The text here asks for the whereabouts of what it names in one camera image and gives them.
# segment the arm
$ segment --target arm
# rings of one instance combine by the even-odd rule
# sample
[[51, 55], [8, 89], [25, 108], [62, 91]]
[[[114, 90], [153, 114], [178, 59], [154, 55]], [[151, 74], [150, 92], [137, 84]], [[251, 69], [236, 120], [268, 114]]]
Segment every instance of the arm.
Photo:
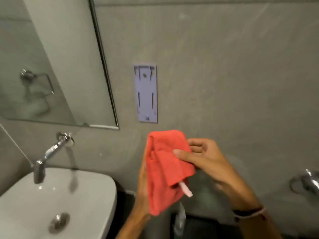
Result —
[[146, 173], [146, 147], [142, 159], [142, 165], [138, 175], [138, 191], [130, 216], [118, 233], [116, 239], [137, 239], [143, 231], [146, 223], [151, 218], [148, 206], [147, 173]]
[[[176, 157], [193, 163], [216, 181], [216, 187], [228, 197], [236, 213], [263, 208], [249, 185], [226, 160], [213, 140], [192, 138], [188, 140], [192, 154], [175, 149]], [[263, 212], [249, 219], [239, 219], [239, 228], [245, 239], [282, 239], [270, 216]]]

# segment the sink drain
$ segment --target sink drain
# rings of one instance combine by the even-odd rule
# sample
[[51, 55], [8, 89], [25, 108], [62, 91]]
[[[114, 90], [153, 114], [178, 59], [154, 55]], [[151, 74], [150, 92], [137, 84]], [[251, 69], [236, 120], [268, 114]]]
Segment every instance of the sink drain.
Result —
[[70, 215], [68, 213], [61, 213], [56, 215], [49, 226], [49, 232], [51, 234], [57, 234], [66, 228], [70, 221]]

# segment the white sink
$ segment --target white sink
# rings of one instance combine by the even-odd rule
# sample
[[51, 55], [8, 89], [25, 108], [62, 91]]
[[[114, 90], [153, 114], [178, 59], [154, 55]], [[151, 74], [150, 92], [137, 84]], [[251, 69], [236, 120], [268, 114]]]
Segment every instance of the white sink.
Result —
[[[0, 237], [6, 239], [104, 239], [115, 207], [116, 187], [106, 175], [46, 168], [42, 184], [30, 173], [0, 197]], [[68, 213], [65, 228], [49, 232], [52, 219]]]

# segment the red cloth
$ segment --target red cloth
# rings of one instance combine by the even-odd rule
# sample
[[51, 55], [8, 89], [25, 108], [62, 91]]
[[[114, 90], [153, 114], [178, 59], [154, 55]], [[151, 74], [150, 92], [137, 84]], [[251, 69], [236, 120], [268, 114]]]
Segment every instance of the red cloth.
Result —
[[183, 195], [180, 181], [195, 174], [192, 164], [175, 157], [173, 150], [191, 152], [184, 133], [171, 130], [150, 132], [147, 138], [146, 170], [150, 213], [158, 215]]

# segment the faucet spout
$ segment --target faucet spout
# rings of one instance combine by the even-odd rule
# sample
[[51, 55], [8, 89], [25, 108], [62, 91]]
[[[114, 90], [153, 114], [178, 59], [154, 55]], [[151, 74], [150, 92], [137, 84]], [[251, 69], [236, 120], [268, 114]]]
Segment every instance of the faucet spout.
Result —
[[39, 159], [35, 162], [33, 170], [33, 181], [35, 184], [40, 184], [44, 181], [46, 161], [53, 157], [53, 155], [56, 154], [62, 147], [70, 147], [74, 145], [74, 139], [66, 133], [58, 132], [56, 138], [58, 142], [45, 152], [42, 159]]

